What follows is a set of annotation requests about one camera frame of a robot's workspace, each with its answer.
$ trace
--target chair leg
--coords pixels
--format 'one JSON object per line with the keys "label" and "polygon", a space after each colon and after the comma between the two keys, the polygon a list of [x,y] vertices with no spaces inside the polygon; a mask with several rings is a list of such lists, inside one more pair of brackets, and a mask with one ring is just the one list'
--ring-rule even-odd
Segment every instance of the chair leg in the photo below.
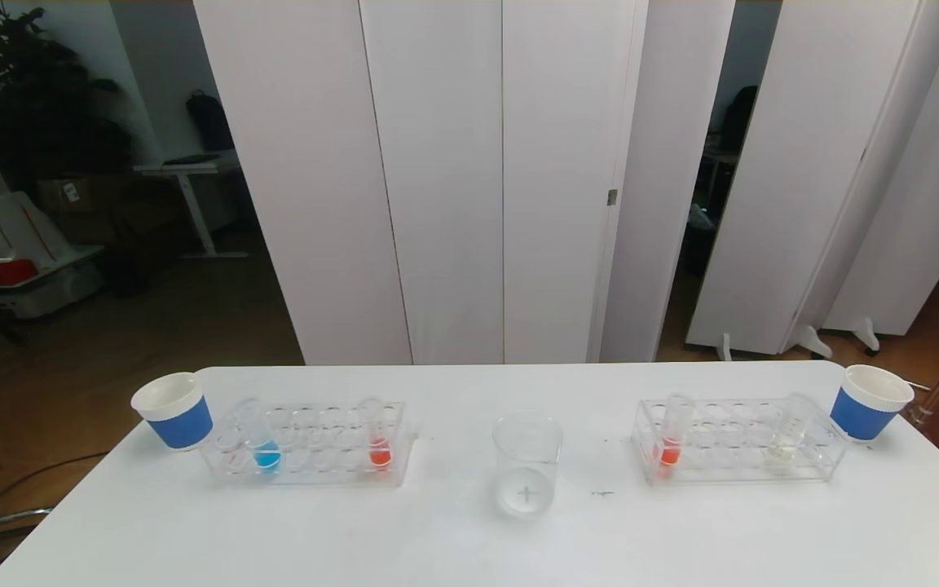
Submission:
{"label": "chair leg", "polygon": [[20,512],[14,512],[12,514],[7,514],[0,516],[0,525],[4,523],[12,523],[12,521],[28,518],[31,516],[45,516],[52,512],[52,508],[34,508],[33,510],[20,510]]}

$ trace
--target partition foot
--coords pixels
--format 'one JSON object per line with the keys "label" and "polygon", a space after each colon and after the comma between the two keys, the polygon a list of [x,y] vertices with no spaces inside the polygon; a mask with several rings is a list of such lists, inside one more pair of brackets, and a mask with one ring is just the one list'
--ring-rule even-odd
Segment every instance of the partition foot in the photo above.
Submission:
{"label": "partition foot", "polygon": [[726,332],[723,333],[723,338],[720,339],[720,345],[716,346],[716,356],[719,356],[720,360],[733,360],[733,358],[730,358],[730,335]]}
{"label": "partition foot", "polygon": [[811,358],[816,360],[818,358],[831,358],[831,346],[825,345],[824,341],[821,341],[821,338],[817,335],[817,330],[813,329],[813,326],[807,324],[801,326],[797,339],[797,345],[811,352]]}
{"label": "partition foot", "polygon": [[854,330],[853,335],[857,337],[857,339],[860,339],[861,342],[864,342],[865,346],[868,346],[864,354],[868,356],[876,356],[879,354],[879,339],[875,336],[875,325],[872,324],[870,317],[865,317],[861,329]]}

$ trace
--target white table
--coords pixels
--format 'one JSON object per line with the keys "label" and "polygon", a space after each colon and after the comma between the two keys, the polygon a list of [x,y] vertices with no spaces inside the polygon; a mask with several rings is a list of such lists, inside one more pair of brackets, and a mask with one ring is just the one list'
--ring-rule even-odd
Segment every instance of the white table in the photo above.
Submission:
{"label": "white table", "polygon": [[205,216],[201,213],[201,205],[198,204],[197,194],[194,193],[191,175],[225,174],[228,171],[241,170],[241,162],[238,161],[238,152],[236,150],[221,150],[221,152],[216,152],[215,155],[219,155],[219,157],[201,163],[135,165],[133,171],[137,174],[150,175],[150,177],[176,178],[176,183],[179,183],[179,191],[183,193],[183,200],[187,202],[187,211],[190,212],[191,222],[194,222],[194,230],[197,230],[202,249],[205,249],[205,252],[197,255],[197,257],[247,257],[249,253],[220,253],[216,250],[216,244],[212,241],[212,234],[209,233],[209,226],[205,223]]}
{"label": "white table", "polygon": [[[830,404],[826,361],[495,367],[212,368],[221,413],[265,399],[410,402],[399,489],[221,488],[140,424],[0,568],[0,587],[939,586],[939,451],[902,419],[831,483],[647,486],[627,444],[640,398]],[[492,423],[564,428],[556,501],[535,523],[488,493]]]}

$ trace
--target cable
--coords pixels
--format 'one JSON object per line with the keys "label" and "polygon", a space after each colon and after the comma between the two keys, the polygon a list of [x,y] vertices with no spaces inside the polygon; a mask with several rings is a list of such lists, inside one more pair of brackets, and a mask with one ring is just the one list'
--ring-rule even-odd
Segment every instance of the cable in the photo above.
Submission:
{"label": "cable", "polygon": [[85,461],[88,460],[88,458],[103,457],[105,454],[108,454],[108,452],[108,450],[105,450],[104,452],[97,452],[95,454],[86,454],[84,457],[69,458],[67,461],[61,461],[55,465],[49,465],[48,467],[42,467],[41,469],[38,469],[38,471],[30,472],[29,474],[22,476],[21,479],[17,479],[14,483],[10,483],[4,487],[3,490],[0,491],[0,499],[3,497],[3,495],[14,489],[14,487],[19,486],[20,483],[26,482],[27,479],[31,479],[33,476],[40,475],[57,467],[63,467],[63,465],[70,465],[71,463],[77,463],[78,461]]}

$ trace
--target white paper cup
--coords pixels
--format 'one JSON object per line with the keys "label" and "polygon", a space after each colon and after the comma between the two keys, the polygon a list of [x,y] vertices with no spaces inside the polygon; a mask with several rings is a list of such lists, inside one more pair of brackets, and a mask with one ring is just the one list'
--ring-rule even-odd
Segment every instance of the white paper cup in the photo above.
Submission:
{"label": "white paper cup", "polygon": [[915,390],[897,375],[868,364],[846,368],[831,406],[831,419],[851,439],[869,441],[915,399]]}
{"label": "white paper cup", "polygon": [[190,450],[212,431],[212,416],[193,373],[173,373],[140,387],[130,401],[166,446]]}

